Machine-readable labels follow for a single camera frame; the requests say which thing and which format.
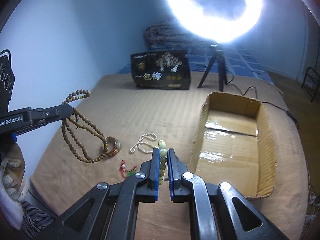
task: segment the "metal bolt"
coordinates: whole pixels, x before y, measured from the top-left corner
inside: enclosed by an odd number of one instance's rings
[[[193,178],[193,173],[191,173],[191,172],[185,172],[185,173],[183,173],[183,177],[184,177],[185,179],[192,179],[192,178]]]
[[[229,190],[229,189],[231,189],[231,185],[230,185],[230,183],[228,183],[228,182],[222,182],[222,183],[220,184],[220,187],[221,187],[222,189],[224,189],[224,190]]]
[[[108,187],[108,184],[105,183],[105,182],[100,182],[100,183],[97,185],[97,188],[98,188],[99,190],[104,190],[104,189],[106,189],[107,187]]]
[[[146,175],[143,172],[137,172],[136,173],[136,178],[137,179],[144,179]]]

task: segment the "tripod leg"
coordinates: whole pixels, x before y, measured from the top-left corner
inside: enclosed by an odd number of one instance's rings
[[[219,91],[223,91],[223,82],[228,85],[227,82],[227,70],[223,57],[218,58],[218,73],[219,73]]]
[[[201,79],[201,81],[200,81],[200,83],[199,83],[199,85],[198,85],[198,88],[201,88],[203,82],[205,81],[205,79],[207,78],[207,75],[208,75],[209,72],[210,72],[210,69],[212,68],[214,62],[216,61],[216,58],[217,58],[217,56],[215,56],[215,55],[213,55],[213,56],[211,57],[210,62],[209,62],[209,64],[208,64],[208,66],[207,66],[207,69],[205,70],[205,72],[204,72],[204,74],[203,74],[203,76],[202,76],[202,79]]]

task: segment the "black box with chinese text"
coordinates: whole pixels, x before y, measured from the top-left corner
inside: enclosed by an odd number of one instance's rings
[[[137,87],[188,90],[191,77],[185,50],[131,55],[131,75]]]

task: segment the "zebra print clothing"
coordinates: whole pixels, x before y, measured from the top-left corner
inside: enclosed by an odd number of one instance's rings
[[[50,225],[54,221],[54,218],[26,201],[21,202],[21,204],[24,211],[21,232],[27,240],[31,240],[40,231]]]

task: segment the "illuminated ring light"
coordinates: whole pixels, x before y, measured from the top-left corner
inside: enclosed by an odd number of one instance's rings
[[[262,1],[245,0],[246,8],[241,18],[227,20],[206,16],[203,9],[191,0],[168,0],[168,3],[181,25],[191,32],[217,42],[229,42],[246,33],[259,20]]]

